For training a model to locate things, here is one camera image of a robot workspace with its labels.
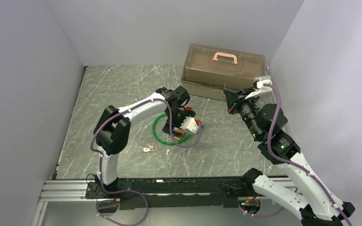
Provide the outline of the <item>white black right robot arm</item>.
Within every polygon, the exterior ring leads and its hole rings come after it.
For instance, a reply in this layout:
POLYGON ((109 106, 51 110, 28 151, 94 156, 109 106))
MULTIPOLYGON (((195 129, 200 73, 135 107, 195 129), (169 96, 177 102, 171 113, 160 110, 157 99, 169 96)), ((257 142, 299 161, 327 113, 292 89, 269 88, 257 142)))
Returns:
POLYGON ((341 226, 352 223, 355 212, 350 202, 337 198, 319 179, 298 144, 283 127, 288 120, 278 103, 256 105, 254 89, 224 89, 229 114, 239 114, 261 154, 291 179, 297 191, 277 184, 261 171, 251 168, 241 177, 241 190, 246 195, 264 195, 293 213, 304 226, 341 226))

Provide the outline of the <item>beige plastic toolbox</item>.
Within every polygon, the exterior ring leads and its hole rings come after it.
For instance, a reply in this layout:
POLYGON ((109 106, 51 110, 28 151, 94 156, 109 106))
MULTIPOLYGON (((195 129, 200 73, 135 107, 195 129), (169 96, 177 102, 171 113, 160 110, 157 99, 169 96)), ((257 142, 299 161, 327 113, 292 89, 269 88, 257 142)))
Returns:
POLYGON ((265 75, 264 55, 190 44, 181 85, 191 95, 224 100, 224 89, 239 91, 265 75))

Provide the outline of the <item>silver key bunch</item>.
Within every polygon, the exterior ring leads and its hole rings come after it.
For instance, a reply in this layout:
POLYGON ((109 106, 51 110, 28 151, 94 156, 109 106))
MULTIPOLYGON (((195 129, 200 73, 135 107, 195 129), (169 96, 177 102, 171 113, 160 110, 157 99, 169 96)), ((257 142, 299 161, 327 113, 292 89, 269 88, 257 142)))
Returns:
POLYGON ((145 147, 140 147, 140 149, 145 153, 152 152, 154 151, 154 145, 148 144, 145 147))

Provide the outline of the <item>brass padlock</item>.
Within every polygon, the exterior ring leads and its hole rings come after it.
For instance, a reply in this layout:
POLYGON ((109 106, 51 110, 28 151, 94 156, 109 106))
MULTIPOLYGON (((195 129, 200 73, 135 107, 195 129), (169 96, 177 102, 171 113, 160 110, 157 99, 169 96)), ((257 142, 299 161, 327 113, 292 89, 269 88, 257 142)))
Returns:
POLYGON ((187 140, 189 137, 186 135, 186 131, 180 128, 173 128, 173 138, 180 143, 181 141, 187 140))

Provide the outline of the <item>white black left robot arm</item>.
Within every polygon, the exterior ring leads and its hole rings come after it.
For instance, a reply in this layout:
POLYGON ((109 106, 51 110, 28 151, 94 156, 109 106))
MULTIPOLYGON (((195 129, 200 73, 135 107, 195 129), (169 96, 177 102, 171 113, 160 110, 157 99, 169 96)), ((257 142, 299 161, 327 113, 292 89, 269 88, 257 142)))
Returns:
POLYGON ((109 198, 118 191, 119 153, 128 144, 132 126, 153 115, 164 113, 168 118, 165 133, 176 137, 176 129, 191 134, 199 131, 199 124, 194 118, 195 112, 185 106, 189 100, 189 93, 184 87, 179 86, 175 90, 163 87, 134 104, 120 108, 110 105, 105 108, 90 144, 91 150, 99 153, 99 169, 95 180, 102 196, 109 198))

